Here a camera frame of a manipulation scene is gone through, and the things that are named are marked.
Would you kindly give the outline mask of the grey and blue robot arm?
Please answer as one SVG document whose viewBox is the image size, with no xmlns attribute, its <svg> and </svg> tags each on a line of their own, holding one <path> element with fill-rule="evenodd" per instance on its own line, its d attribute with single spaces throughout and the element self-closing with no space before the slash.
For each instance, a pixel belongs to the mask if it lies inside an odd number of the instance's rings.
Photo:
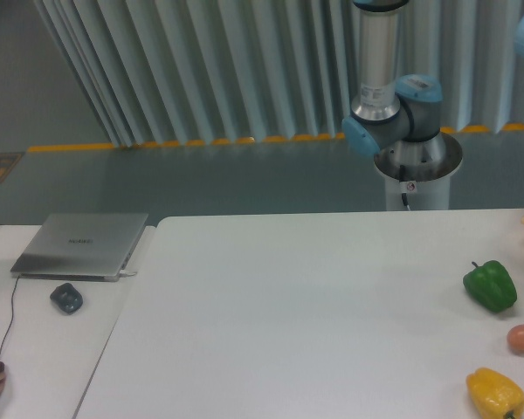
<svg viewBox="0 0 524 419">
<path fill-rule="evenodd" d="M 342 122 L 374 155 L 442 127 L 524 124 L 524 1 L 357 1 L 357 91 Z"/>
</svg>

